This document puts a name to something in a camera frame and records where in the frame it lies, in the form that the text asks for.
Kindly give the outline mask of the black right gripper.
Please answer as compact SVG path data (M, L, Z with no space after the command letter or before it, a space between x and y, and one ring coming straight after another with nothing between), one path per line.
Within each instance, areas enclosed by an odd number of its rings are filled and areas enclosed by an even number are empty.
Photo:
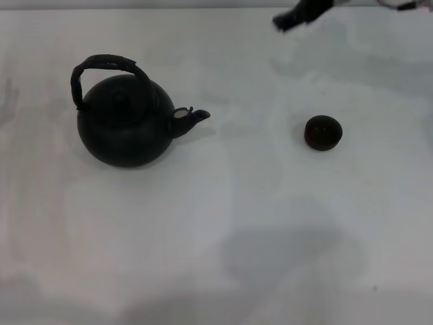
M282 26L283 33L288 33L299 26L308 25L334 7L333 0L301 0L294 12L284 12L273 18L275 26Z

